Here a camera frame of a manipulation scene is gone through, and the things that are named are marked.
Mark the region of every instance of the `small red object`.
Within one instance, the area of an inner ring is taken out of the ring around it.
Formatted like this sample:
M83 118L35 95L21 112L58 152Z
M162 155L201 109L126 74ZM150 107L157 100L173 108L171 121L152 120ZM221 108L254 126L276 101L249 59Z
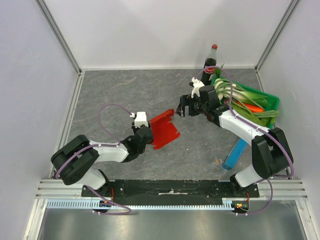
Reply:
M171 122L173 115L175 115L175 110L169 109L150 120L154 138L153 149L160 149L180 136L180 132Z

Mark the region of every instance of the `bottle label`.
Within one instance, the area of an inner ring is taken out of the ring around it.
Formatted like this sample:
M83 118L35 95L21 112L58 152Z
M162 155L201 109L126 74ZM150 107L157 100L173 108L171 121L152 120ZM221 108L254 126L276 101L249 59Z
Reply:
M208 67L206 70L204 70L206 74L213 74L214 71L215 71L214 67Z

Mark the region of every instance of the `cable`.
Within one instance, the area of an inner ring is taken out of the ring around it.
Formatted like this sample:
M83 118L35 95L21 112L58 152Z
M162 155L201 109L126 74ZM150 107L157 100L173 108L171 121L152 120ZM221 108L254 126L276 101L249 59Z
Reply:
M120 144L121 144L121 141L115 136L113 135L111 132L109 132L101 123L101 119L100 119L100 114L101 114L101 111L108 107L108 106L117 106L117 107L120 107L122 108L123 110L125 110L128 114L131 115L131 112L126 109L124 106L120 105L120 104L116 104L116 103L110 103L110 104L106 104L104 105L99 113L98 113L98 121L99 121L99 124L100 126L102 127L102 129L107 133L109 134L111 137L113 137L114 139L117 140L117 143L116 144L108 144L108 143L97 143L97 144L91 144L89 146L86 146L82 149L80 149L79 151L77 151L74 155L72 155L56 172L55 174L55 178L56 179L59 179L60 178L60 174L61 172L65 169L65 167L73 160L75 159L76 157L78 157L80 154L82 154L84 151L88 150L88 149L91 149L91 148L96 148L96 147L113 147L113 148L117 148ZM94 195L96 195L97 197L101 198L102 200L104 201L107 201L108 203L110 203L111 205L114 205L114 206L118 206L118 207L121 207L123 209L126 209L127 211L126 212L98 212L98 211L93 211L94 213L96 214L99 214L99 215L128 215L132 212L132 210L127 207L127 206L124 206L124 205L121 205L121 204L118 204L118 203L115 203L111 200L107 200L106 198L104 198L103 196L101 196L99 193L97 193L92 187L88 186L88 185L85 185Z
M196 79L198 79L198 77L200 76L200 74L205 71L206 69L208 68L217 68L217 69L220 69L227 77L227 79L229 80L229 83L230 83L230 98L229 98L229 109L230 109L230 112L232 113L232 115L239 119L240 121L242 121L243 123L247 124L248 126L260 131L261 133L265 134L268 138L270 138L279 148L280 150L282 151L283 155L285 156L286 160L288 161L288 164L290 166L290 174L289 175L280 175L280 174L276 174L274 176L277 176L277 177L283 177L283 178L291 178L294 174L295 174L295 169L294 169L294 165L289 157L289 154L287 153L287 151L285 150L285 148L280 144L280 142L278 142L273 136L271 136L268 132L264 131L263 129L259 128L259 127L256 127L254 124L252 124L251 122L249 122L248 120L246 120L245 118L243 117L240 117L239 115L236 115L234 110L232 109L232 95L233 95L233 86L232 86L232 81L231 81L231 78L230 76L227 74L227 72L222 68L222 67L219 67L219 66L206 66L204 67L201 71L198 72L198 74L195 76ZM272 202L272 199L273 199L273 196L274 196L274 189L272 187L272 184L271 182L268 180L268 179L261 179L259 181L257 181L256 183L260 183L262 181L268 181L269 185L270 185L270 190L271 190L271 193L270 193L270 200L268 201L268 203L266 204L266 206L264 208L262 208L261 210L258 210L258 211L254 211L254 212L250 212L250 213L243 213L242 215L245 215L245 216L248 216L248 215L254 215L254 214L258 214L258 213L261 213L262 211L266 210L271 202Z
M229 109L230 109L232 115L233 115L235 118L237 118L237 119L239 119L240 121L242 121L243 123L247 124L248 126L252 127L253 129L258 130L259 132L265 134L268 138L270 138L270 139L280 148L280 150L282 151L282 153L283 153L283 155L285 156L286 160L288 161L288 164L289 164L289 166L290 166L290 174L289 174L289 175L277 175L277 174L276 174L276 175L274 175L274 176L284 177L284 178L291 178L291 177L295 174L294 165L293 165L293 163L292 163L292 161L291 161L291 159L290 159L287 151L286 151L285 148L280 144L280 142L278 142L278 141L277 141L273 136L271 136L268 132L264 131L263 129L261 129L261 128L259 128L259 127L257 128L256 125L252 124L251 122L249 122L249 121L246 120L245 118L240 117L239 115L236 115L236 114L235 114L234 110L232 109L233 86L232 86L231 78L230 78L230 76L227 74L227 72L226 72L223 68L221 68L221 67L219 67L219 66L214 66L214 65L213 65L213 66L206 66L206 67L204 67L200 72L198 72L198 74L195 76L195 78L197 79L197 77L198 77L203 71L205 71L206 69L208 69L208 68L213 68L213 67L214 67L214 68L217 68L217 69L220 69L220 70L226 75L227 79L228 79L229 82L230 82Z
M257 210L257 211L253 211L253 212L249 212L249 213L238 213L238 215L241 215L241 216L250 216L250 215L255 215L255 214L260 214L262 213L264 210L266 210L270 205L271 205L271 202L272 202L272 199L274 197L274 188L272 187L272 184L270 182L269 179L266 179L266 181L269 183L270 185L270 199L269 201L267 202L267 204L261 208L260 210Z
M65 161L65 163L59 168L58 171L56 171L55 174L55 178L59 179L60 178L60 174L61 172L65 169L65 167L73 160L75 159L77 156L79 156L80 154L82 154L84 151L91 149L91 148L96 148L96 147L117 147L116 144L107 144L107 143L99 143L99 144L92 144L89 146L86 146L82 149L80 149L79 151L77 151L75 154L73 154L67 161Z
M119 108L122 108L122 109L125 110L129 115L131 115L132 113L131 113L128 109L126 109L124 106L122 106L122 105L120 105L120 104L117 104L117 103L109 103L109 104L106 104L106 105L104 105L103 107L101 107L100 110L99 110L99 113L98 113L98 122L99 122L100 127L101 127L107 134L109 134L111 137L113 137L113 138L117 141L117 145L119 146L119 145L121 144L121 140L120 140L117 136L115 136L114 134L112 134L110 131L108 131L108 130L105 128L105 126L103 126L103 124L102 124L102 122L101 122L101 117L100 117L101 112L102 112L103 109L105 109L105 108L107 108L107 107L109 107L109 106L117 106L117 107L119 107Z
M88 185L85 185L94 195L96 195L97 197L101 198L102 200L108 202L109 204L111 205L114 205L114 206L118 206L118 207L121 207L123 209L126 209L127 211L125 212L98 212L98 211L93 211L95 214L100 214L100 215L128 215L132 212L132 210L127 207L127 206L124 206L124 205L121 205L121 204L118 204L118 203L115 203L114 201L111 201L111 200L108 200L106 199L105 197L101 196L99 193L97 193L92 187L88 186Z

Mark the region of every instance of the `white wall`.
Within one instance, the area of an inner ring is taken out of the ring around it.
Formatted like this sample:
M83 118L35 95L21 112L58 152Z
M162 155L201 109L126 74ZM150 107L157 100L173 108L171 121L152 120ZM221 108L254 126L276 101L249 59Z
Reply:
M280 98L277 124L285 131L295 176L302 179L320 223L320 2L300 1L260 75Z
M0 238L20 240L76 73L35 1L1 1L0 29Z
M290 0L45 0L82 68L255 66Z

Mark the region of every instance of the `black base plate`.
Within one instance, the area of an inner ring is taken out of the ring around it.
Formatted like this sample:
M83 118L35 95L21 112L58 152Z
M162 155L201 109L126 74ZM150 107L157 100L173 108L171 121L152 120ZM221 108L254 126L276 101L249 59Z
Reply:
M179 205L221 205L222 198L258 198L256 185L250 185L243 191L233 193L229 181L219 180L115 180L98 191L103 197L110 197L110 188L114 190L114 202L121 205L136 206L179 206ZM163 194L173 190L174 193ZM82 197L96 197L85 186Z

